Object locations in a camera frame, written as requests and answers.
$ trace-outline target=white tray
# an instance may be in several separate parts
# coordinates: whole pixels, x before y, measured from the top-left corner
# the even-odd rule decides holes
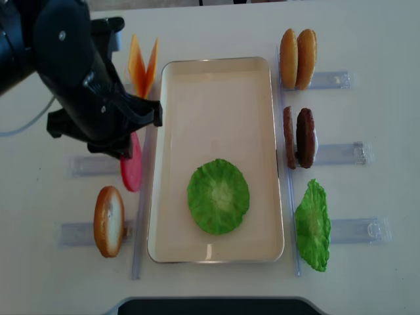
[[[275,261],[284,249],[270,68],[265,59],[172,62],[163,69],[148,253],[159,263]],[[187,186],[222,158],[242,171],[250,206],[234,231],[201,230]]]

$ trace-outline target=bread slice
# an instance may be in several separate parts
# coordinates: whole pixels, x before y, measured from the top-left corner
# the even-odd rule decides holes
[[[282,82],[288,89],[294,89],[297,78],[297,40],[295,32],[289,28],[280,44],[280,73]]]
[[[316,34],[313,30],[303,31],[297,38],[299,62],[296,87],[305,90],[312,79],[317,55]]]
[[[305,169],[310,168],[314,163],[318,141],[316,140],[314,117],[309,108],[302,108],[297,116],[296,143],[296,157],[299,164]]]
[[[117,188],[103,187],[94,209],[94,241],[102,256],[116,257],[124,234],[124,204]]]
[[[295,141],[293,136],[293,120],[291,118],[290,106],[283,110],[283,132],[286,147],[287,166],[290,169],[295,169]]]

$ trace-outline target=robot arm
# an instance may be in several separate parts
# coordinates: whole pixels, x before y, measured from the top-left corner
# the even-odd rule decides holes
[[[122,18],[91,21],[84,0],[0,0],[0,94],[37,71],[63,109],[47,130],[130,158],[130,134],[162,125],[159,101],[125,92],[110,58]]]

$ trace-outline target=black object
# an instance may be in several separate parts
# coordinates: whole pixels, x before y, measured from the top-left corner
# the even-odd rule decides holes
[[[124,303],[118,315],[320,315],[294,299],[144,299]]]
[[[91,21],[83,0],[0,0],[0,94],[37,71],[63,109],[47,131],[92,153],[131,158],[130,134],[162,126],[159,101],[125,92],[112,51],[122,18]]]

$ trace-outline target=table surface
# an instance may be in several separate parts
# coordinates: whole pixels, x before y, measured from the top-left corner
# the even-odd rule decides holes
[[[272,3],[103,12],[124,17],[123,50],[113,61],[124,77],[131,34],[145,56],[160,38],[160,73],[173,60],[261,56],[272,70],[278,105],[276,47],[284,31],[316,30],[316,71],[350,70],[349,91],[305,91],[287,105],[311,107],[320,144],[370,141],[371,165],[313,167],[293,173],[300,200],[309,179],[327,191],[332,219],[385,215],[393,240],[382,245],[332,245],[327,272],[303,264],[294,273],[290,216],[282,200],[285,250],[267,264],[156,264],[145,248],[141,280],[131,281],[133,246],[116,259],[95,247],[58,246],[64,222],[92,222],[99,190],[123,192],[128,219],[138,195],[117,177],[69,178],[68,159],[85,145],[46,132],[46,116],[24,133],[0,138],[0,313],[98,314],[133,297],[299,297],[327,314],[415,314],[420,292],[417,189],[420,168],[419,2]],[[36,75],[0,98],[2,130],[19,126],[51,95]],[[281,184],[284,196],[284,182]]]

